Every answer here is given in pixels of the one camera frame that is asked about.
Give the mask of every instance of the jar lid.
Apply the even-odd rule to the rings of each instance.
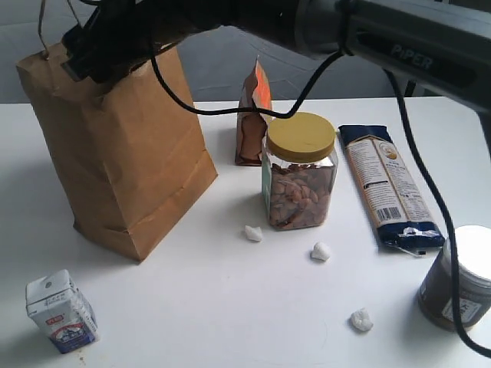
[[[455,230],[459,264],[463,271],[471,273],[487,284],[491,283],[491,228],[468,225]],[[450,263],[449,249],[446,252]]]
[[[336,131],[331,123],[313,113],[296,113],[290,119],[274,119],[268,128],[269,150],[291,163],[314,163],[334,149]]]

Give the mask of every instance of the gray backdrop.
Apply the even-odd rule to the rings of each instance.
[[[86,19],[91,7],[72,0]],[[488,0],[458,0],[487,3]],[[37,36],[39,0],[0,0],[0,102],[27,102],[15,72],[15,62],[41,50]],[[48,0],[44,35],[58,41],[75,24],[65,0]],[[254,61],[269,76],[273,98],[295,99],[319,61],[283,50],[234,28],[220,28],[184,41],[180,55],[194,100],[238,100],[242,82]],[[355,57],[343,57],[325,72],[309,98],[384,97],[392,92],[379,67]]]

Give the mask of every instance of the paper bag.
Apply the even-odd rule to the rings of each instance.
[[[239,107],[272,109],[271,91],[266,73],[256,60],[252,73],[245,79]],[[237,114],[236,165],[261,166],[262,138],[271,117],[260,113]]]
[[[65,49],[17,65],[54,167],[87,239],[142,261],[216,178],[196,115],[175,104],[145,64],[117,83],[73,82]],[[188,104],[176,50],[158,57]]]

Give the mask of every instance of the white table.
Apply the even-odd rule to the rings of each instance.
[[[421,154],[456,225],[491,227],[491,160],[475,114],[443,98],[407,104]],[[275,108],[290,105],[278,102]],[[336,126],[387,125],[444,227],[410,157],[395,100],[307,101],[302,109]],[[414,295],[434,255],[416,259],[377,248],[338,143],[340,169],[325,225],[274,232],[259,195],[261,170],[232,164],[235,117],[202,118],[219,178],[153,254],[135,265],[72,229],[30,106],[3,105],[0,116],[1,367],[491,365],[421,314]],[[264,242],[246,241],[244,225],[261,225]],[[327,264],[308,259],[318,241],[333,249]],[[25,313],[25,285],[62,268],[91,301],[102,334],[100,342],[65,356]],[[347,325],[360,307],[375,323],[366,335]],[[491,346],[491,314],[471,335]]]

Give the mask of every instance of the glass jar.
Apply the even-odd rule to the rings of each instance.
[[[324,222],[338,168],[335,138],[331,123],[313,113],[269,124],[262,145],[262,194],[273,228]]]
[[[455,230],[460,276],[460,316],[469,330],[491,307],[491,229],[462,226]],[[418,292],[423,313],[436,325],[455,330],[452,315],[450,242],[447,240]]]

